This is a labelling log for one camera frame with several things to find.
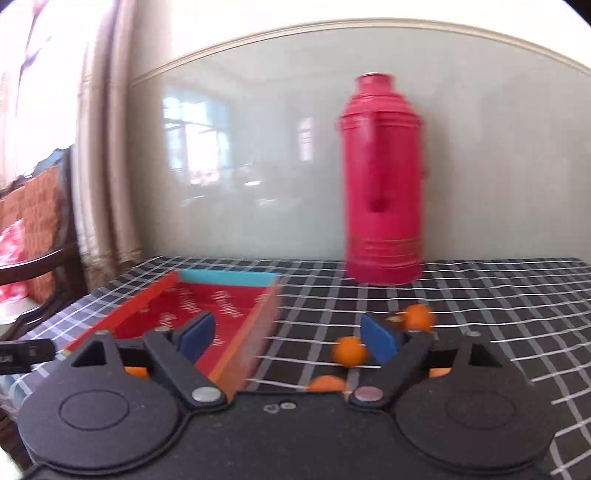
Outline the small orange mandarin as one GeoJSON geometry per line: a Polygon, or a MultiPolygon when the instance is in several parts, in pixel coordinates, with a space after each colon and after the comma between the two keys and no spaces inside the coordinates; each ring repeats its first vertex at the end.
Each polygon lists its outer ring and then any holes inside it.
{"type": "Polygon", "coordinates": [[[332,361],[346,369],[360,367],[367,358],[368,350],[356,336],[341,337],[332,345],[332,361]]]}

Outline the carrot chunk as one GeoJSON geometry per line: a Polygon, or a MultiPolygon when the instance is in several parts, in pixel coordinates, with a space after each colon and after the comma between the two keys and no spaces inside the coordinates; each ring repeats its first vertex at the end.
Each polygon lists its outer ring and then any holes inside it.
{"type": "Polygon", "coordinates": [[[429,377],[430,378],[442,377],[442,376],[448,375],[451,372],[451,370],[452,370],[451,367],[431,368],[429,370],[429,377]]]}

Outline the orange fruit front left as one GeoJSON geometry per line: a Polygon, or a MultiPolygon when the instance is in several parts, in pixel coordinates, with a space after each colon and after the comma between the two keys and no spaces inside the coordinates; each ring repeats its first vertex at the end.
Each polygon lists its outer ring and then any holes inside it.
{"type": "Polygon", "coordinates": [[[334,375],[321,375],[311,379],[308,392],[339,392],[346,393],[346,381],[334,375]]]}

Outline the colourful cardboard box tray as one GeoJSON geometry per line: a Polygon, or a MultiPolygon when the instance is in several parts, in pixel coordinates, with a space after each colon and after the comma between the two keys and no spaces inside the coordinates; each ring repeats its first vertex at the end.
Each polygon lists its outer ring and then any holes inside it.
{"type": "Polygon", "coordinates": [[[280,313],[280,276],[266,272],[180,269],[125,300],[65,348],[70,354],[105,331],[115,339],[163,329],[229,398],[245,389],[280,313]]]}

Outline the pink plastic bag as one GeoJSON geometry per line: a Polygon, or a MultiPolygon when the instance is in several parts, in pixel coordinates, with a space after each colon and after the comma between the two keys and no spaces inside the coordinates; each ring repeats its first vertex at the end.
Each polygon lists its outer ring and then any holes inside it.
{"type": "MultiPolygon", "coordinates": [[[[10,266],[23,259],[25,250],[24,221],[19,219],[6,227],[1,233],[1,266],[10,266]]],[[[0,291],[1,303],[15,303],[28,294],[24,281],[2,285],[0,291]]]]}

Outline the black white checked tablecloth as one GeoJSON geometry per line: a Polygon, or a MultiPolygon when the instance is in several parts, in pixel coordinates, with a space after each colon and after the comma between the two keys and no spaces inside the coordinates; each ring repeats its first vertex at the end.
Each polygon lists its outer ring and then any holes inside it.
{"type": "Polygon", "coordinates": [[[253,391],[301,390],[339,375],[332,345],[360,331],[363,314],[400,325],[422,305],[442,339],[475,335],[498,346],[550,400],[557,433],[546,462],[557,479],[590,475],[590,266],[577,258],[434,261],[404,286],[370,286],[335,260],[157,256],[95,289],[31,332],[58,349],[160,277],[180,269],[272,272],[279,317],[253,391]]]}

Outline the beige lace curtain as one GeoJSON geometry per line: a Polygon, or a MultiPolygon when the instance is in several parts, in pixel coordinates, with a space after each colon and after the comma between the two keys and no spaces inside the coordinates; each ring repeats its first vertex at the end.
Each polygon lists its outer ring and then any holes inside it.
{"type": "Polygon", "coordinates": [[[139,263],[131,203],[126,114],[134,1],[100,1],[85,52],[73,146],[72,194],[79,252],[94,290],[139,263]]]}

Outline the red thermos flask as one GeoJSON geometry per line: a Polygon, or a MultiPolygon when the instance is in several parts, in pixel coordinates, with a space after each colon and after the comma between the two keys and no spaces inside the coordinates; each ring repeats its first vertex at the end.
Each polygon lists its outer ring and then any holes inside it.
{"type": "Polygon", "coordinates": [[[367,73],[339,116],[346,272],[360,283],[404,285],[421,276],[422,120],[393,77],[367,73]]]}

